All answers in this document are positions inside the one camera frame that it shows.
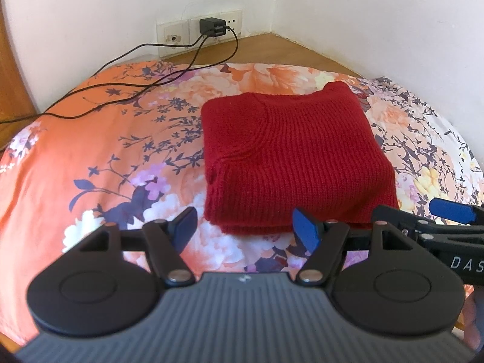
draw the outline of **floral bedsheet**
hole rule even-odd
[[[111,67],[84,82],[150,83],[180,67],[160,61]],[[484,202],[484,177],[464,139],[417,96],[390,79],[366,80],[307,67],[223,64],[190,72],[133,100],[75,119],[43,116],[23,129],[0,160],[0,332],[23,344],[37,333],[25,292],[32,278],[105,222],[139,228],[187,206],[198,229],[182,253],[204,271],[289,271],[308,252],[293,234],[233,237],[203,219],[206,192],[200,108],[243,92],[307,94],[346,82],[395,168],[400,207],[430,216],[428,202]],[[132,87],[91,89],[51,111],[73,116]],[[366,253],[350,253],[346,266]],[[142,253],[127,260],[147,268]]]

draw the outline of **wooden headboard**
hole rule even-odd
[[[0,4],[0,121],[35,113],[11,50]],[[0,153],[11,138],[30,122],[26,120],[14,124],[0,124]]]

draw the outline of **black charger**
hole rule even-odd
[[[220,37],[227,33],[227,22],[223,19],[206,18],[200,19],[200,34],[208,37]]]

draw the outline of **wall socket panel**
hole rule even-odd
[[[194,43],[200,37],[200,19],[204,18],[219,18],[227,22],[227,26],[234,29],[237,37],[242,35],[242,19],[243,12],[241,10],[235,10],[231,12],[217,12],[196,18],[190,18],[181,21],[174,21],[172,23],[163,23],[156,25],[156,36],[158,43],[173,44],[173,45],[190,45]],[[232,41],[234,35],[230,30],[227,30],[227,34],[221,37],[210,37],[205,41],[203,46],[214,45],[215,43]],[[189,50],[196,49],[200,46],[200,43],[191,48],[169,48],[159,47],[158,54],[160,57],[167,57],[175,54],[187,52]]]
[[[190,26],[187,20],[174,21],[156,26],[156,37],[158,43],[167,45],[190,45]],[[189,48],[169,48],[158,47],[160,57],[179,54],[189,50]]]
[[[223,19],[227,22],[227,26],[234,29],[237,37],[242,35],[242,11],[220,12],[217,14],[218,19]],[[230,30],[227,30],[226,35],[216,37],[217,42],[226,42],[234,40],[234,35]]]

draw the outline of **knit sweater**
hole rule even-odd
[[[393,167],[343,82],[302,96],[209,100],[201,118],[205,218],[225,233],[290,231],[295,207],[368,224],[377,205],[398,206]]]

